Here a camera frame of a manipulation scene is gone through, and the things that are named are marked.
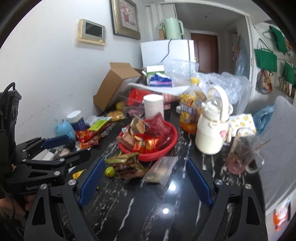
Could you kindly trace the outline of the yellow snack packet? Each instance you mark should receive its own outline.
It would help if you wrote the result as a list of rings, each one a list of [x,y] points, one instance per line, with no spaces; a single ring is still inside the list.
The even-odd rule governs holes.
[[[77,180],[84,171],[85,171],[85,169],[74,173],[72,175],[72,178],[75,179],[75,180]]]

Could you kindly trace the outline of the green yellow lollipop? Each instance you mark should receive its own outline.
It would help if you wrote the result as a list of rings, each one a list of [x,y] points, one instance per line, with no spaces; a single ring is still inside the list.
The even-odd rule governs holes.
[[[108,178],[114,177],[115,173],[116,173],[116,171],[112,166],[107,167],[105,172],[104,172],[105,176],[108,177]]]

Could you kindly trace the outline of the blue round gadget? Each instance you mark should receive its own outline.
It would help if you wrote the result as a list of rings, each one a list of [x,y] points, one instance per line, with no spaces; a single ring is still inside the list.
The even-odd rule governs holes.
[[[56,136],[68,136],[70,139],[76,141],[76,133],[73,126],[65,120],[56,121],[55,133]]]

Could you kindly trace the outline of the lime green packet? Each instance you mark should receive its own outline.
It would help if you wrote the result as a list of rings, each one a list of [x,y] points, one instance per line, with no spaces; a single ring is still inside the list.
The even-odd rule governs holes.
[[[109,122],[108,118],[100,119],[97,122],[95,122],[88,130],[93,131],[93,132],[97,132],[108,122]]]

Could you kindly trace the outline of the cereal snack bag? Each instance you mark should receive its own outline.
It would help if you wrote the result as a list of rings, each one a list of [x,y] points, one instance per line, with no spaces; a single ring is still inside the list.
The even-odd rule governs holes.
[[[117,178],[130,180],[143,177],[147,173],[147,168],[139,162],[138,156],[139,153],[123,154],[110,157],[106,159],[106,162],[108,167],[112,166],[115,169]]]

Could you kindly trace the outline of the glass mug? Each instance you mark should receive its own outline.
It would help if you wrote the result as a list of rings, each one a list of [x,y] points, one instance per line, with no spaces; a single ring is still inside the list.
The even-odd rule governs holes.
[[[265,163],[260,150],[269,142],[270,140],[262,141],[258,135],[248,128],[239,128],[226,158],[227,170],[234,175],[240,175],[244,171],[249,174],[257,173]],[[260,165],[257,165],[256,169],[250,168],[249,165],[256,159],[261,160]]]

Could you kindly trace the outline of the cream white kettle jug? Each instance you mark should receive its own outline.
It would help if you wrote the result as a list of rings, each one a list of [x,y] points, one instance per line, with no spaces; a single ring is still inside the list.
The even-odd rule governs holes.
[[[217,154],[225,142],[231,141],[229,118],[232,113],[233,106],[226,91],[220,86],[210,87],[197,123],[195,144],[200,152]]]

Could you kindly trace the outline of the red plastic basket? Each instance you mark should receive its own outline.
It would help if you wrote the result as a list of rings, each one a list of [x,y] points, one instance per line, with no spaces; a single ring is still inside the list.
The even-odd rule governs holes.
[[[170,128],[171,130],[171,138],[166,141],[166,143],[155,153],[151,153],[151,154],[139,154],[138,156],[138,160],[142,161],[142,162],[151,162],[151,161],[156,161],[159,158],[165,156],[177,143],[178,140],[178,131],[175,128],[174,125],[172,125],[171,123],[167,122],[167,121],[163,121],[163,124],[165,127]],[[123,136],[123,132],[120,132],[119,135],[116,137],[116,139],[121,138]],[[119,149],[123,152],[123,153],[131,153],[132,151],[130,149],[128,149],[126,146],[124,146],[123,144],[121,144],[119,142],[119,140],[117,141],[117,145],[119,147]]]

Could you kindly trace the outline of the dark red snack bag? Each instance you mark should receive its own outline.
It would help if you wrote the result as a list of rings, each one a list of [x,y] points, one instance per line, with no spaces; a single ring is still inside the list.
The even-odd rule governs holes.
[[[167,126],[164,123],[163,116],[160,112],[158,112],[149,122],[149,127],[147,128],[145,133],[149,136],[159,138],[159,149],[161,149],[162,146],[166,145],[172,136],[171,127]]]

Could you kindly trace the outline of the clear plastic container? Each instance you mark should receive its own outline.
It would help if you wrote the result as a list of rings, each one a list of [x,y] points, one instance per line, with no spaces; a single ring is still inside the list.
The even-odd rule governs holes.
[[[139,117],[144,116],[144,104],[142,102],[121,95],[119,99],[123,102],[122,109],[126,117],[131,118],[134,114]]]

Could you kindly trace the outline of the brown cardboard box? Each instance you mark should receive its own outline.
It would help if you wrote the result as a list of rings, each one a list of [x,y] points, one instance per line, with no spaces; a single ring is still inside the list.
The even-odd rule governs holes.
[[[93,96],[93,103],[101,111],[114,105],[119,96],[128,95],[132,89],[130,83],[137,83],[141,74],[129,63],[110,63],[111,69],[104,78],[98,92]]]

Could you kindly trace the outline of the white refrigerator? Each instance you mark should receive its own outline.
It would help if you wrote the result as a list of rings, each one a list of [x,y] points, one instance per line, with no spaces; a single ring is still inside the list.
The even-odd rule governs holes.
[[[140,44],[143,66],[170,65],[172,60],[195,62],[193,40],[159,40]]]

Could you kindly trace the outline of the green hanging bag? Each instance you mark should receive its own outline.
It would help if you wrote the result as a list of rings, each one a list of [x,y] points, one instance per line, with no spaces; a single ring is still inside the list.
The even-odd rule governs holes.
[[[278,71],[278,58],[271,49],[265,44],[262,39],[259,39],[259,49],[255,49],[255,59],[257,67],[261,70],[267,70],[269,72]]]

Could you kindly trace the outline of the brown door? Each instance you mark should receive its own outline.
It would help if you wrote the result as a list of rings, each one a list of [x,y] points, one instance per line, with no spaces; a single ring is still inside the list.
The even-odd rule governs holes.
[[[194,41],[195,59],[202,73],[218,73],[218,38],[214,35],[191,33]]]

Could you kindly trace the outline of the green electric kettle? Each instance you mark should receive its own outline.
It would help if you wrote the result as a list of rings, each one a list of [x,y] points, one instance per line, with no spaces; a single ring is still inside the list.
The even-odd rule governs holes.
[[[181,20],[175,18],[164,19],[163,28],[166,39],[180,40],[184,35],[184,25]]]

